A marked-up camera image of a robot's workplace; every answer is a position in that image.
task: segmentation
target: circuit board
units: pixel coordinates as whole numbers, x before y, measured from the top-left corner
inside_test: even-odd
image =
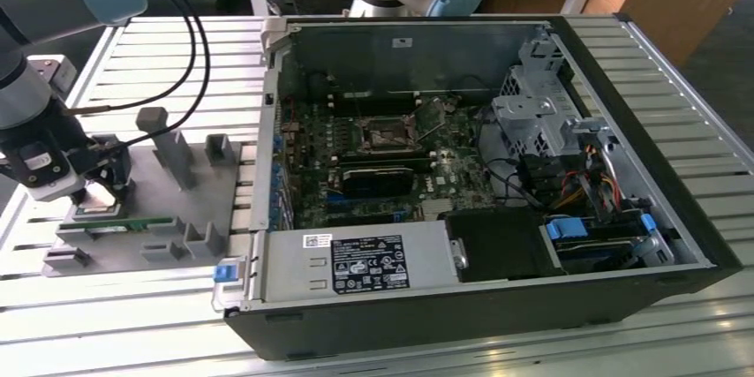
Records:
[[[450,95],[421,95],[417,105],[410,114],[377,117],[337,117],[318,103],[283,108],[295,228],[435,220],[495,204],[475,145],[478,107],[458,107]],[[397,175],[370,193],[405,178],[399,194],[345,193],[350,175],[385,170]]]

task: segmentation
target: label sticker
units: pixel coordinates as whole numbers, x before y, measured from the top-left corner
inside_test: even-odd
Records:
[[[305,248],[310,249],[314,247],[330,247],[331,240],[333,240],[331,234],[306,234]]]
[[[411,287],[401,236],[333,240],[330,252],[338,295]]]
[[[414,46],[414,39],[393,39],[393,49],[403,49]]]

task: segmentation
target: slotted metal surface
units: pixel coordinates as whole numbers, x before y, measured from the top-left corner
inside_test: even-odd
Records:
[[[258,62],[261,22],[239,17],[207,19],[219,67],[206,101],[185,129],[190,141],[227,132],[246,143],[233,253],[242,253],[247,241],[253,201],[265,70]],[[35,204],[18,192],[0,220],[0,374],[636,377],[754,373],[749,151],[718,119],[706,115],[705,105],[658,63],[630,26],[612,17],[578,17],[570,22],[744,261],[741,273],[701,293],[666,299],[618,324],[273,363],[257,358],[213,311],[211,268],[60,279],[39,276],[66,201]],[[159,93],[182,73],[187,43],[181,19],[135,19],[126,29],[107,30],[83,70],[75,103],[119,103]],[[201,79],[202,71],[197,71],[193,82],[162,103],[174,118],[186,111]],[[597,114],[594,103],[588,105]],[[139,134],[134,118],[135,113],[124,111],[87,117],[84,122],[92,132],[116,131],[130,139]]]

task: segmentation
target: blue latch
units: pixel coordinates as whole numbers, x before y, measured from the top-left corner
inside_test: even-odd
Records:
[[[656,219],[652,217],[650,214],[641,215],[641,222],[642,224],[645,224],[645,228],[650,233],[658,229],[658,224],[656,223]]]
[[[561,238],[561,232],[553,222],[548,224],[548,234],[550,235],[550,240],[558,240]]]
[[[215,267],[215,283],[231,283],[238,280],[238,265],[218,265]]]
[[[588,228],[581,218],[556,218],[548,224],[548,233],[552,240],[560,238],[585,238],[589,236]]]

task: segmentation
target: yellow wire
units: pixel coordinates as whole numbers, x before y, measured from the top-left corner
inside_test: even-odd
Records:
[[[553,208],[558,209],[560,207],[565,207],[570,202],[577,200],[581,195],[585,194],[585,189],[580,188],[570,196],[568,196]]]

